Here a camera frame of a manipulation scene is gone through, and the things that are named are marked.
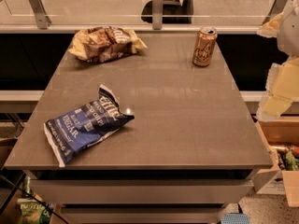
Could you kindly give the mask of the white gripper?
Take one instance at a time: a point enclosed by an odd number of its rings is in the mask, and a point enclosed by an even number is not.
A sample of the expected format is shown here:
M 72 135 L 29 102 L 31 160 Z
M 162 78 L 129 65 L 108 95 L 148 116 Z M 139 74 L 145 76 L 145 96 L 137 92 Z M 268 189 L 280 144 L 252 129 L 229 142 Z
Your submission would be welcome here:
M 277 38 L 280 51 L 289 56 L 299 56 L 299 0 L 293 0 L 283 13 L 266 22 L 257 35 Z M 288 59 L 283 64 L 273 63 L 265 88 L 256 117 L 259 121 L 272 121 L 299 98 L 299 58 Z

